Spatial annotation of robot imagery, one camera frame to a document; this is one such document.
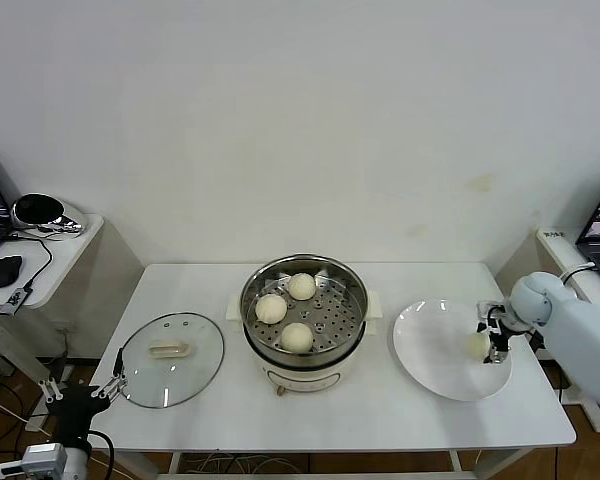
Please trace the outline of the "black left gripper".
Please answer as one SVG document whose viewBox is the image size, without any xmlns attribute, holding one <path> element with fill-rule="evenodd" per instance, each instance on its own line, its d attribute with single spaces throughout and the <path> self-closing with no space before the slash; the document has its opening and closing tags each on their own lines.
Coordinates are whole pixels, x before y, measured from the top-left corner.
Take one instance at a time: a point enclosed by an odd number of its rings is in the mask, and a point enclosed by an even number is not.
<svg viewBox="0 0 600 480">
<path fill-rule="evenodd" d="M 109 408 L 109 399 L 115 399 L 126 384 L 122 348 L 117 352 L 111 377 L 102 386 L 74 385 L 60 391 L 54 378 L 40 380 L 48 412 L 56 420 L 51 439 L 87 440 L 93 418 Z"/>
</svg>

